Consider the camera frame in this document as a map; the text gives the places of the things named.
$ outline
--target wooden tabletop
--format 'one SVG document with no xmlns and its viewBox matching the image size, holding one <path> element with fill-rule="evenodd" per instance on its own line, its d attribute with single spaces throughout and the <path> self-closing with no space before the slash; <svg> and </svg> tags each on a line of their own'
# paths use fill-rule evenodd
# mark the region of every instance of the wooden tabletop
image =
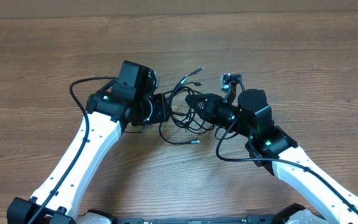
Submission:
<svg viewBox="0 0 358 224">
<path fill-rule="evenodd" d="M 358 11 L 0 20 L 0 223 L 14 197 L 29 198 L 48 177 L 78 130 L 81 112 L 69 84 L 116 76 L 123 60 L 158 71 L 159 93 L 202 66 L 191 81 L 223 95 L 220 75 L 242 72 L 246 88 L 266 91 L 276 124 L 358 195 Z M 78 85 L 75 93 L 85 103 L 103 83 Z M 183 97 L 174 105 L 186 109 Z M 294 202 L 311 209 L 264 168 L 216 158 L 213 132 L 196 137 L 169 122 L 163 133 L 201 143 L 168 144 L 157 125 L 123 134 L 80 213 L 238 217 Z M 224 141 L 222 153 L 248 156 L 246 141 Z"/>
</svg>

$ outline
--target wood grain surface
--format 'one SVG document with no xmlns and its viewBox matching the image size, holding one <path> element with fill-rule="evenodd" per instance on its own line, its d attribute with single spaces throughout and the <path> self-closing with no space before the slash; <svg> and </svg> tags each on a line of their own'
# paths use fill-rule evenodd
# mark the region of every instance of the wood grain surface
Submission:
<svg viewBox="0 0 358 224">
<path fill-rule="evenodd" d="M 79 127 L 69 84 L 117 75 L 125 59 L 158 71 L 158 92 L 204 66 L 191 81 L 201 82 L 203 93 L 223 95 L 220 74 L 242 72 L 246 88 L 266 91 L 276 123 L 358 195 L 358 11 L 0 20 L 0 223 L 15 196 L 29 198 L 47 178 Z M 75 92 L 85 102 L 103 83 Z M 183 98 L 175 110 L 186 109 Z M 196 137 L 171 122 L 163 132 L 174 141 Z M 294 202 L 312 209 L 265 169 L 218 160 L 212 132 L 197 138 L 198 145 L 172 146 L 156 125 L 124 134 L 80 213 L 238 217 Z M 225 141 L 222 153 L 248 156 L 246 141 Z"/>
</svg>

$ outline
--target beige wall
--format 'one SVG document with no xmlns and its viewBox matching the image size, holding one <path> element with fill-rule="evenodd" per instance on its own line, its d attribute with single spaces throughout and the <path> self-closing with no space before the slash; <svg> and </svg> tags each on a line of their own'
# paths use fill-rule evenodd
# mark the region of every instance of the beige wall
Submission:
<svg viewBox="0 0 358 224">
<path fill-rule="evenodd" d="M 358 10 L 358 0 L 0 0 L 0 19 Z"/>
</svg>

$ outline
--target white plastic casing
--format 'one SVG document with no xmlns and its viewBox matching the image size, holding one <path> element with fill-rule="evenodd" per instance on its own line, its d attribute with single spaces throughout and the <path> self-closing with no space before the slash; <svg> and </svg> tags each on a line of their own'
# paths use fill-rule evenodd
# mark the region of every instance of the white plastic casing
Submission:
<svg viewBox="0 0 358 224">
<path fill-rule="evenodd" d="M 47 204 L 47 208 L 52 210 L 58 210 L 61 206 L 65 207 L 67 209 L 66 215 L 73 218 L 77 216 L 85 190 L 100 162 L 121 136 L 120 123 L 111 121 L 110 116 L 94 112 L 89 114 L 88 117 L 90 125 L 89 142 L 85 144 L 80 157 L 60 186 L 57 196 L 52 197 Z M 77 135 L 56 168 L 40 188 L 31 195 L 31 197 L 37 197 L 37 204 L 41 205 L 56 186 L 78 152 L 84 135 L 85 119 L 83 118 Z"/>
<path fill-rule="evenodd" d="M 286 161 L 296 162 L 300 165 L 310 167 L 311 170 L 318 173 L 358 209 L 358 197 L 346 190 L 320 169 L 308 155 L 306 155 L 301 147 L 288 148 L 280 153 L 279 157 Z M 358 223 L 358 215 L 353 211 L 350 212 L 348 210 L 349 207 L 313 174 L 282 162 L 272 162 L 272 165 L 274 174 L 302 194 L 302 196 L 322 214 L 328 223 Z"/>
</svg>

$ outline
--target cable connector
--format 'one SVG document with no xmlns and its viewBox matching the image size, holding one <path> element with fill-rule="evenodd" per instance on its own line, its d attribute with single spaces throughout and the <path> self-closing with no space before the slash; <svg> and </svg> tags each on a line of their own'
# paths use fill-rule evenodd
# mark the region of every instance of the cable connector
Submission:
<svg viewBox="0 0 358 224">
<path fill-rule="evenodd" d="M 198 144 L 198 143 L 200 143 L 200 140 L 192 140 L 191 142 L 190 142 L 190 144 Z"/>
</svg>

